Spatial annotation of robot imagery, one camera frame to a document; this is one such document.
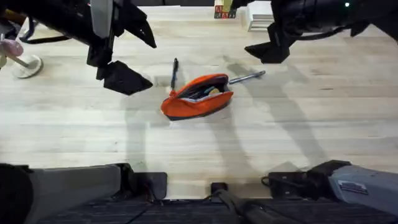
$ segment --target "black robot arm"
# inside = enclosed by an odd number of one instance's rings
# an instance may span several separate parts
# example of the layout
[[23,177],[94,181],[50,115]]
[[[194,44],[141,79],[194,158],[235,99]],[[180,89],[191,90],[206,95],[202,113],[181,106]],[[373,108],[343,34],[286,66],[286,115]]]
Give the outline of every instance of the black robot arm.
[[[253,0],[234,0],[232,8]],[[396,0],[272,0],[275,22],[268,27],[270,42],[245,48],[262,63],[282,63],[296,40],[317,40],[350,29],[354,37],[374,24],[398,40]],[[304,35],[318,32],[320,34]]]
[[96,78],[104,79],[105,88],[131,95],[152,86],[122,62],[111,62],[114,37],[124,30],[156,48],[147,15],[131,0],[2,0],[0,13],[5,9],[89,45],[87,64],[98,67]]

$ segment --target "wooden table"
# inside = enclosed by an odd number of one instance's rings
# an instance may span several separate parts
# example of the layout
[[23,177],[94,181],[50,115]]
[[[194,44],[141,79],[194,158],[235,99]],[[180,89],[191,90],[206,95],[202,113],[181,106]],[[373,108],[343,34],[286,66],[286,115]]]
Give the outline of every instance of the wooden table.
[[[136,171],[168,173],[168,198],[204,197],[212,182],[264,195],[259,179],[270,170],[330,159],[398,172],[398,46],[375,27],[355,39],[298,42],[284,64],[263,65],[244,47],[268,35],[246,32],[240,19],[214,20],[211,7],[143,10],[159,47],[128,34],[114,46],[114,60],[154,82],[132,96],[104,89],[86,65],[88,47],[75,40],[24,45],[44,69],[18,80],[9,62],[0,73],[0,162],[129,162]],[[36,34],[50,33],[39,27]],[[179,86],[216,72],[267,75],[231,86],[231,104],[211,116],[170,122],[159,107],[175,57]]]

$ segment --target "black cable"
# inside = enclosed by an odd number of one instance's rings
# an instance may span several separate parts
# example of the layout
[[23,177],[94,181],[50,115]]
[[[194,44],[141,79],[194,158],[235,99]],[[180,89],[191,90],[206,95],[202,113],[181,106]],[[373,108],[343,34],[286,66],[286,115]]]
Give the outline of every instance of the black cable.
[[[158,200],[157,198],[156,198],[156,196],[155,196],[155,193],[154,193],[154,191],[153,191],[153,189],[152,188],[149,188],[150,189],[150,193],[152,194],[152,196],[153,196],[153,198],[155,199],[153,202],[151,202],[151,205],[149,205],[147,208],[145,208],[145,209],[143,209],[143,211],[141,211],[140,213],[138,213],[136,216],[134,216],[134,217],[132,217],[128,222],[126,222],[125,224],[131,224],[133,221],[135,221],[135,220],[137,220],[139,217],[141,217],[143,214],[145,214],[146,212],[148,212],[151,208],[153,208],[155,205],[161,205],[161,206],[163,206],[164,204],[169,204],[169,203],[164,203],[164,201],[162,201],[162,200]],[[215,192],[215,193],[213,193],[213,194],[211,194],[211,195],[209,195],[209,196],[207,196],[207,197],[205,197],[204,199],[201,199],[201,200],[195,200],[195,201],[186,201],[186,202],[188,202],[188,203],[193,203],[193,202],[195,202],[195,203],[203,203],[203,202],[206,202],[206,201],[208,201],[209,199],[211,199],[212,197],[215,197],[215,196],[217,196],[218,194],[220,194],[219,192]],[[173,201],[173,200],[168,200],[168,201],[165,201],[165,202],[178,202],[178,201]]]
[[70,38],[62,35],[58,37],[45,37],[45,38],[39,38],[39,39],[34,39],[34,40],[29,40],[35,32],[35,22],[33,21],[33,18],[28,16],[29,20],[29,30],[24,34],[23,37],[20,37],[19,39],[21,42],[26,43],[26,44],[44,44],[44,43],[54,43],[54,42],[60,42],[64,40],[69,40]]
[[320,40],[324,39],[327,37],[331,37],[333,35],[336,35],[340,32],[343,32],[346,29],[350,29],[351,26],[343,26],[343,27],[337,27],[336,29],[329,31],[329,32],[324,32],[321,34],[315,34],[315,35],[305,35],[305,36],[300,36],[300,35],[293,35],[285,31],[285,35],[288,38],[294,39],[294,40]]
[[259,209],[260,209],[261,211],[263,211],[263,212],[266,212],[266,211],[264,210],[264,208],[267,208],[268,210],[273,211],[273,212],[275,212],[276,214],[278,214],[278,215],[280,215],[280,216],[282,216],[282,217],[289,218],[289,219],[294,220],[294,221],[296,221],[296,222],[298,222],[298,223],[301,223],[301,224],[306,224],[306,223],[307,223],[307,222],[302,221],[302,220],[299,220],[299,219],[297,219],[297,218],[295,218],[295,217],[293,217],[293,216],[291,216],[291,215],[286,215],[286,214],[280,213],[278,210],[272,208],[271,206],[266,205],[266,204],[261,203],[261,202],[258,202],[258,201],[255,201],[255,200],[249,200],[249,201],[247,201],[247,202],[244,204],[244,206],[247,206],[247,205],[254,205],[254,206],[256,206],[257,208],[259,208]]
[[145,214],[146,212],[149,211],[149,209],[151,209],[153,206],[155,206],[155,204],[153,203],[152,205],[149,205],[147,208],[145,208],[143,211],[141,211],[140,213],[138,213],[135,217],[132,217],[128,222],[126,222],[126,224],[130,224],[132,222],[134,222],[135,220],[137,220],[139,217],[141,217],[143,214]]
[[268,176],[265,176],[265,177],[261,178],[261,183],[262,183],[264,186],[266,186],[266,187],[270,187],[270,186],[269,186],[269,183],[265,183],[265,182],[264,182],[265,180],[268,180]]

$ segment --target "orange pouch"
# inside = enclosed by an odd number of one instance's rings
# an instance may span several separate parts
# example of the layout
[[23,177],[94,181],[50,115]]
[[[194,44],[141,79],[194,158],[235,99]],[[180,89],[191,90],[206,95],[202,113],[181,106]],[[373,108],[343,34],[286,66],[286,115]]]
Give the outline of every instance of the orange pouch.
[[227,106],[233,94],[226,74],[204,75],[172,90],[161,110],[172,121],[206,116]]

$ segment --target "label sticker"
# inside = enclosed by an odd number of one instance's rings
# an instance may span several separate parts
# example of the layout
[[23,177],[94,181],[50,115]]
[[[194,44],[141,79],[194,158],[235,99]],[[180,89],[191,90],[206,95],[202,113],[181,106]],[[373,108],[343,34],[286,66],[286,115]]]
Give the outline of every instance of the label sticker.
[[340,189],[344,190],[344,191],[369,195],[369,192],[366,189],[366,186],[364,184],[360,184],[360,183],[356,183],[356,182],[352,182],[352,181],[338,180],[338,185],[339,185]]

